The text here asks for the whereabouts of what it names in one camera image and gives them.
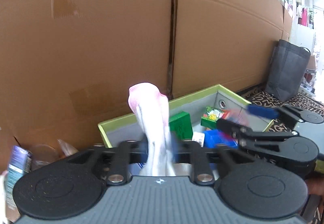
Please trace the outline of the person's right hand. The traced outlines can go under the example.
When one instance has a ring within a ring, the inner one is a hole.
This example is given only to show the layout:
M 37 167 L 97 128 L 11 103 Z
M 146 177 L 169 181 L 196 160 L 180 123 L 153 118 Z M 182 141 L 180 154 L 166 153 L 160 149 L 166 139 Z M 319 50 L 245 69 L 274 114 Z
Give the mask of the person's right hand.
M 306 185 L 308 187 L 308 193 L 313 195 L 318 195 L 323 197 L 324 195 L 324 178 L 310 178 L 306 180 Z

